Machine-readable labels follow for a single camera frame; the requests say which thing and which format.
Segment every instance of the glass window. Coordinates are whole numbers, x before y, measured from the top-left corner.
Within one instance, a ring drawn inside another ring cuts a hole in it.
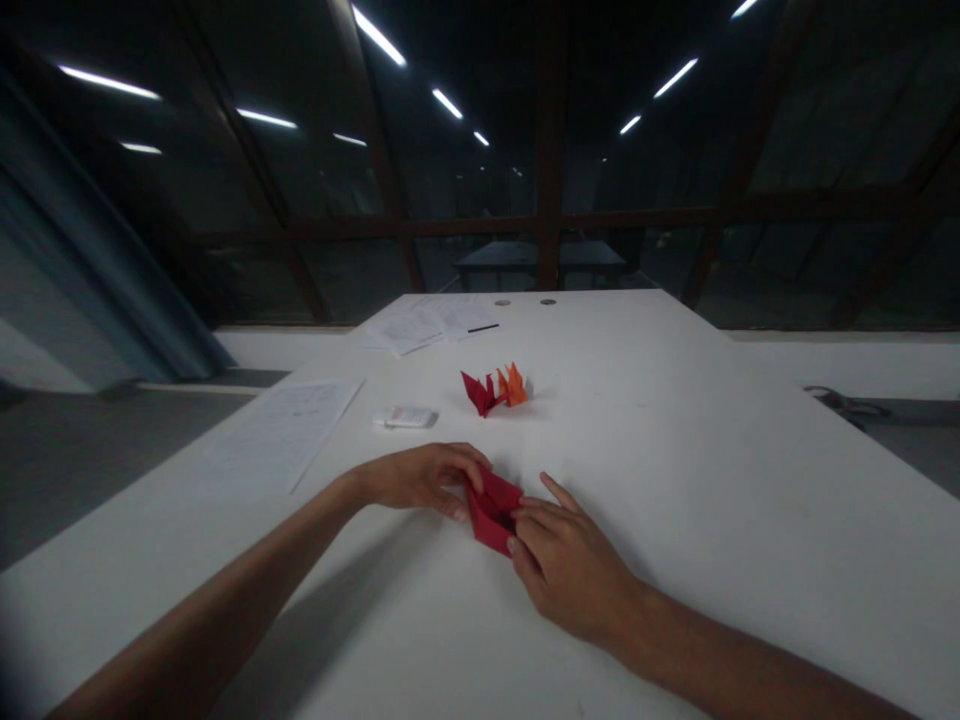
[[[403,61],[361,23],[367,68],[412,217],[533,212],[533,5],[357,0]]]
[[[404,293],[413,292],[395,240],[303,243],[300,252],[330,322],[357,325]]]
[[[683,294],[703,229],[636,228],[570,233],[560,244],[564,290],[662,288]]]
[[[290,271],[272,245],[204,247],[211,275],[229,298],[232,315],[248,322],[312,323]]]
[[[887,222],[728,227],[697,312],[725,328],[826,328],[890,231]]]
[[[857,325],[960,325],[960,218],[937,224],[894,283],[857,318]]]
[[[38,0],[17,3],[7,19],[26,47],[72,73],[63,85],[73,106],[124,144],[131,168],[149,176],[190,230],[257,226],[245,189],[210,140],[161,40],[158,28],[170,28],[149,4]]]
[[[940,0],[826,2],[753,190],[904,180],[960,99],[960,9]]]
[[[785,2],[741,4],[573,4],[565,212],[717,200]]]
[[[294,216],[383,211],[323,0],[191,0]]]
[[[537,285],[537,244],[523,235],[417,238],[427,292],[523,292]]]

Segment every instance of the paper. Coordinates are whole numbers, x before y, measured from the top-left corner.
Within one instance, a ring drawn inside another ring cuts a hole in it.
[[[527,391],[523,389],[523,377],[517,372],[516,363],[510,363],[510,367],[507,368],[507,379],[504,379],[500,368],[497,368],[497,380],[500,394],[507,396],[507,407],[522,405],[530,399],[527,397]]]
[[[397,357],[444,339],[443,325],[431,310],[408,310],[367,324],[367,332]]]
[[[483,476],[482,495],[478,495],[470,483],[466,484],[473,536],[487,547],[510,557],[507,540],[514,531],[510,513],[520,509],[523,493],[520,488],[484,467],[480,468],[480,474]]]
[[[463,378],[463,387],[467,391],[467,397],[470,398],[470,402],[473,403],[482,417],[487,417],[490,411],[502,402],[506,402],[507,407],[515,407],[530,399],[527,397],[526,390],[523,389],[523,377],[517,370],[516,363],[510,363],[510,367],[507,368],[507,377],[504,377],[500,368],[497,368],[499,394],[493,392],[493,381],[490,379],[490,375],[487,375],[486,386],[479,380],[474,380],[462,370],[460,376]]]
[[[204,453],[200,482],[231,493],[293,492],[362,384],[292,383],[261,395]]]
[[[462,370],[460,376],[463,378],[463,387],[467,391],[467,397],[470,398],[470,402],[483,417],[489,415],[491,410],[507,399],[506,395],[497,397],[493,393],[493,380],[491,380],[490,375],[487,375],[486,387],[479,380],[474,380]]]
[[[366,329],[361,347],[391,350],[401,357],[441,340],[460,342],[499,330],[500,322],[477,296],[424,295],[402,310],[374,318]]]

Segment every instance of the hand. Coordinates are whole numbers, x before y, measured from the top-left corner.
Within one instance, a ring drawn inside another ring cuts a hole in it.
[[[443,488],[467,481],[483,492],[482,465],[493,465],[469,443],[431,443],[384,455],[357,467],[356,482],[364,500],[391,508],[428,507],[457,522],[467,508]]]
[[[541,615],[609,649],[645,586],[573,496],[546,473],[540,479],[560,505],[520,499],[523,507],[513,513],[517,537],[507,542],[513,567]]]

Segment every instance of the orange origami crane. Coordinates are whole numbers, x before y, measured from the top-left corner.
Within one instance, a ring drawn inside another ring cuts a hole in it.
[[[467,397],[470,398],[470,402],[473,403],[482,417],[489,415],[490,411],[500,403],[506,402],[507,407],[514,407],[530,399],[523,389],[523,378],[517,371],[516,363],[511,363],[510,367],[507,368],[506,378],[503,377],[500,368],[497,368],[497,379],[500,385],[499,395],[493,394],[493,381],[489,375],[487,375],[486,387],[482,382],[474,380],[465,372],[461,371],[460,375],[463,376],[463,387],[467,391]]]
[[[500,368],[497,368],[497,380],[500,384],[500,395],[507,396],[507,407],[522,405],[530,398],[527,397],[527,391],[523,389],[523,378],[517,371],[517,364],[510,363],[507,368],[507,377],[504,379]]]

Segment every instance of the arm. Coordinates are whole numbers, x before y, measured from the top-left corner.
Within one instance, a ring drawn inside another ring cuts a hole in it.
[[[740,718],[909,718],[795,655],[694,612],[635,578],[576,500],[523,498],[513,563],[537,610],[704,712]]]
[[[202,718],[247,661],[303,578],[365,506],[430,507],[458,522],[467,511],[445,485],[478,492],[466,443],[387,455],[341,475],[269,535],[148,628],[50,718]]]

